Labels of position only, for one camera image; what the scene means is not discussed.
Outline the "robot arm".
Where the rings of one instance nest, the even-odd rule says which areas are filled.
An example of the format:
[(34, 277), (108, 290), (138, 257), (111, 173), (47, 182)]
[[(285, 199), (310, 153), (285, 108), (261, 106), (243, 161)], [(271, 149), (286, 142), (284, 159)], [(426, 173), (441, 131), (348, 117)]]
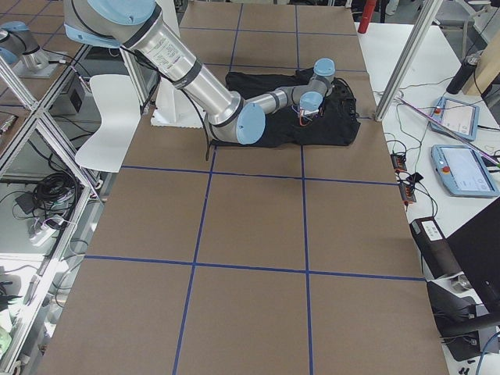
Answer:
[(48, 79), (57, 64), (51, 61), (51, 54), (39, 45), (29, 27), (21, 21), (1, 25), (1, 57), (21, 78)]
[(208, 131), (217, 141), (254, 144), (264, 134), (266, 115), (292, 105), (301, 113), (314, 113), (333, 86), (334, 61), (322, 58), (306, 85), (279, 87), (246, 100), (225, 88), (188, 49), (155, 1), (65, 1), (63, 9), (69, 39), (145, 57), (204, 109)]

